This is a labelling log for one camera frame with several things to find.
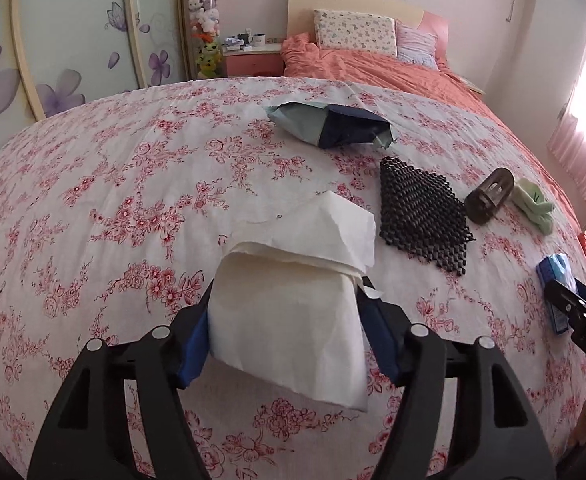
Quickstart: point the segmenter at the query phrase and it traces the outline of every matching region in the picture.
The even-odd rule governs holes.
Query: floral pillow
[[[315,37],[320,48],[397,56],[394,19],[386,16],[318,9],[315,11]]]
[[[435,60],[438,37],[396,22],[397,60],[439,70]]]

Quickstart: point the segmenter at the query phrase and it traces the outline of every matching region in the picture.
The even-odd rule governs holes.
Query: nightstand
[[[272,76],[284,75],[284,60],[279,55],[281,43],[267,43],[252,50],[231,50],[223,52],[228,77],[252,76],[257,73]]]

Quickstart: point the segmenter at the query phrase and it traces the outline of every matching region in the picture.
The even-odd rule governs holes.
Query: black mesh mat
[[[465,274],[466,243],[475,238],[466,225],[464,203],[445,177],[387,156],[380,164],[380,181],[379,235],[386,243]]]

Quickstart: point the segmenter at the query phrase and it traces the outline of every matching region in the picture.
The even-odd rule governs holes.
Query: glass cylinder
[[[188,4],[188,55],[193,79],[222,76],[217,0],[186,0]]]

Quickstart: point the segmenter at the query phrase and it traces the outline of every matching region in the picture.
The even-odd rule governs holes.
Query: floral bedspread
[[[263,105],[316,100],[367,108],[397,142],[320,150],[278,130]],[[246,78],[134,91],[61,113],[0,152],[0,450],[25,474],[46,411],[92,337],[134,340],[198,302],[239,221],[272,219],[332,190],[378,218],[378,163],[394,154],[448,177],[458,197],[506,166],[548,189],[491,120],[420,96],[314,79]],[[586,396],[586,358],[548,327],[534,267],[557,251],[586,260],[557,208],[543,238],[513,205],[471,225],[465,276],[378,239],[369,276],[384,298],[441,336],[490,334],[558,455]],[[402,392],[368,352],[367,413],[314,402],[213,358],[180,393],[212,478],[370,478]],[[152,472],[134,383],[128,421]],[[448,384],[433,471],[452,430]]]

